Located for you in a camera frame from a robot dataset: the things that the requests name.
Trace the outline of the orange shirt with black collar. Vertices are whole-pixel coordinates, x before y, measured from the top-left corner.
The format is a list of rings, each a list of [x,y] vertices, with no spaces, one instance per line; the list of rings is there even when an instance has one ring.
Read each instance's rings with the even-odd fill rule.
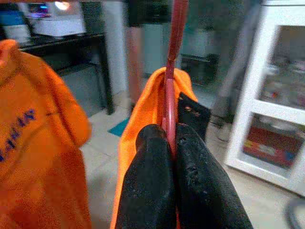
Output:
[[[150,76],[120,138],[118,145],[118,178],[110,229],[115,229],[123,179],[136,155],[135,143],[137,135],[147,125],[162,125],[165,108],[165,71],[166,67],[162,67]],[[175,114],[179,114],[179,94],[183,93],[193,101],[191,104],[183,106],[187,107],[186,114],[194,118],[191,121],[191,125],[194,125],[194,128],[198,128],[199,135],[204,137],[211,117],[210,109],[198,103],[193,92],[191,78],[187,72],[175,68],[173,84]]]

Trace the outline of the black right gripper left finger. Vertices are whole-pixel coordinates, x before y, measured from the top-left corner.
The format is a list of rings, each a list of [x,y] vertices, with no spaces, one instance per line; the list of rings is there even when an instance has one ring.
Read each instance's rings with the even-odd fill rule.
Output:
[[[173,162],[166,132],[141,129],[125,173],[115,229],[176,229]]]

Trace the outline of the white glass door cabinet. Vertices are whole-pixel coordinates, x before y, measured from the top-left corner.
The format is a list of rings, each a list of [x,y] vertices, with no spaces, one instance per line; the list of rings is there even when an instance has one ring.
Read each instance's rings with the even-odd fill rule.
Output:
[[[264,80],[263,69],[274,51],[281,26],[305,27],[305,0],[266,0],[263,3],[225,163],[305,197],[305,143],[289,170],[243,155],[243,143],[254,114],[305,125],[305,110],[258,99]]]

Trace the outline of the black desk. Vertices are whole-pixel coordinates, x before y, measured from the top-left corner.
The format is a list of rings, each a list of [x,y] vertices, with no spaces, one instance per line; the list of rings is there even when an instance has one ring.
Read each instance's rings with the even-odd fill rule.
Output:
[[[45,57],[47,55],[67,53],[72,56],[72,65],[76,66],[78,63],[85,63],[85,60],[80,57],[80,51],[85,48],[91,48],[96,51],[98,55],[97,67],[102,73],[102,77],[98,77],[98,90],[100,98],[105,99],[107,114],[114,113],[114,103],[112,98],[112,89],[110,81],[109,60],[107,55],[107,45],[104,34],[95,35],[72,35],[62,39],[56,39],[48,36],[38,36],[33,38],[30,42],[21,44],[20,50],[38,57]],[[103,82],[104,91],[102,91],[101,83]]]

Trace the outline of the red plastic hanger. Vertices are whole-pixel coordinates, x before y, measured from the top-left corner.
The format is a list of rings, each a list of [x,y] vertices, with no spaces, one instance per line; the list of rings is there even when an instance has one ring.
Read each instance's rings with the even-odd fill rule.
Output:
[[[164,112],[162,127],[166,131],[168,143],[171,149],[172,159],[175,159],[175,127],[176,105],[174,89],[175,60],[183,40],[183,31],[186,24],[188,0],[173,0],[171,13],[171,32],[168,44],[168,55],[164,77]]]

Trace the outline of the teal floor mat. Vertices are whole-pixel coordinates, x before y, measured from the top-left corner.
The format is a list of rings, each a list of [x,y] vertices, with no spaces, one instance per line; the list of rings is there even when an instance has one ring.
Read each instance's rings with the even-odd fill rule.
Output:
[[[120,123],[118,123],[116,126],[114,126],[113,128],[108,130],[108,133],[113,134],[115,136],[121,137],[127,124],[129,122],[129,118],[121,121]]]

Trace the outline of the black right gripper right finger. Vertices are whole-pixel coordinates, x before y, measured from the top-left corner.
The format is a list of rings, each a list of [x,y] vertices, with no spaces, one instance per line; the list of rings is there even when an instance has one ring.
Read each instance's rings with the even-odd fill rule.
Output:
[[[181,229],[253,229],[226,171],[194,129],[176,126]]]

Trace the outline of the orange shirt with blue print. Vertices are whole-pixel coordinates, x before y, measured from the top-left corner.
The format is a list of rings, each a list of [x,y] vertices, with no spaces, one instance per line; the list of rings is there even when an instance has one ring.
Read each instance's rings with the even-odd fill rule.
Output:
[[[91,124],[41,58],[0,41],[0,229],[91,229]]]

